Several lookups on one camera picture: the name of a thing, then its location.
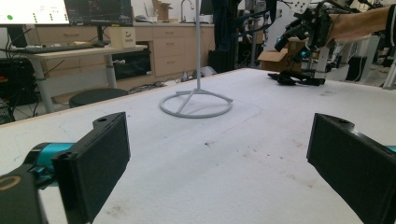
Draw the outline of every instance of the box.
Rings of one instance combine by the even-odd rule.
[[[263,51],[258,58],[261,61],[262,70],[274,72],[301,71],[301,63],[295,63],[293,57],[304,46],[304,41],[291,40],[280,52],[277,50]]]
[[[111,47],[134,48],[136,46],[136,34],[134,27],[108,27]]]
[[[170,7],[170,3],[163,3],[162,1],[152,0],[152,5],[154,7],[154,14],[158,14],[158,21],[169,21],[169,9],[172,9]]]

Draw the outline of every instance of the computer monitor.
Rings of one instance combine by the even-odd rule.
[[[0,7],[0,26],[68,24],[64,0],[11,0]]]
[[[103,41],[102,26],[133,26],[131,0],[64,0],[70,23],[97,26],[98,41]]]
[[[200,15],[213,15],[212,0],[201,0]]]

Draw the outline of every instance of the black stool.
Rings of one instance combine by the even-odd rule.
[[[120,89],[97,89],[84,91],[70,98],[69,107],[73,108],[82,105],[89,105],[125,95],[128,95],[128,91]]]

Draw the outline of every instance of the stand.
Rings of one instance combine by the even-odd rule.
[[[227,113],[232,107],[233,107],[233,100],[222,96],[220,94],[215,94],[213,92],[210,91],[204,91],[201,89],[201,37],[200,37],[200,33],[201,33],[201,24],[199,22],[199,0],[195,0],[195,5],[196,5],[196,13],[195,13],[195,18],[198,22],[195,23],[195,28],[196,28],[196,38],[197,38],[197,88],[193,89],[192,91],[177,91],[176,94],[165,97],[164,99],[161,100],[160,102],[160,109],[170,115],[176,116],[176,117],[181,117],[181,118],[186,118],[186,119],[205,119],[205,118],[212,118],[215,116],[219,116],[222,114]],[[182,110],[184,109],[184,107],[186,106],[186,104],[189,102],[189,100],[191,99],[191,97],[193,95],[196,94],[205,94],[205,95],[210,95],[210,96],[215,96],[218,97],[222,100],[224,100],[227,105],[225,107],[225,109],[221,109],[219,112],[214,112],[214,113],[208,113],[208,114],[202,114],[202,115],[194,115],[194,114],[183,114]],[[173,112],[169,109],[166,109],[164,104],[166,101],[181,96],[181,95],[188,95],[188,97],[184,100],[184,102],[182,103],[182,105],[178,108],[177,112]]]
[[[253,30],[257,30],[259,28],[260,18],[254,18],[253,21]],[[257,44],[257,32],[253,33],[253,41],[251,43],[251,53],[250,53],[250,67],[255,67],[256,64],[256,44]]]

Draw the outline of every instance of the human arm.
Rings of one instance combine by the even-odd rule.
[[[394,6],[381,7],[356,14],[332,14],[328,41],[354,39],[373,32],[387,30],[389,42],[393,41]]]

